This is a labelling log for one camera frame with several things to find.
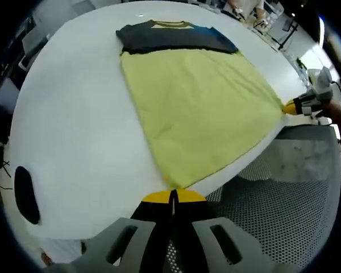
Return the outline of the person's right hand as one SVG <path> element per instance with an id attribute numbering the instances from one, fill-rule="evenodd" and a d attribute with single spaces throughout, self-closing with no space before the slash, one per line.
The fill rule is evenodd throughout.
<path id="1" fill-rule="evenodd" d="M 321 103 L 321 111 L 316 115 L 316 117 L 329 118 L 332 123 L 338 125 L 341 123 L 341 106 L 334 100 L 323 102 Z"/>

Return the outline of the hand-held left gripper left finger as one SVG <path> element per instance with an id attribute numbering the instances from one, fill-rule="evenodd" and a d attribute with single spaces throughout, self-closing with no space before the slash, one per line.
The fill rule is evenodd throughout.
<path id="1" fill-rule="evenodd" d="M 130 218 L 113 222 L 88 244 L 82 272 L 159 272 L 170 235 L 175 191 L 145 196 Z"/>

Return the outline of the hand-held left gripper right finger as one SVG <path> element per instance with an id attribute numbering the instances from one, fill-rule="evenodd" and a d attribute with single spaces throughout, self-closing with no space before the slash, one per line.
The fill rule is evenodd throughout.
<path id="1" fill-rule="evenodd" d="M 256 238 L 225 217 L 217 217 L 201 194 L 173 191 L 178 243 L 186 272 L 274 272 Z"/>

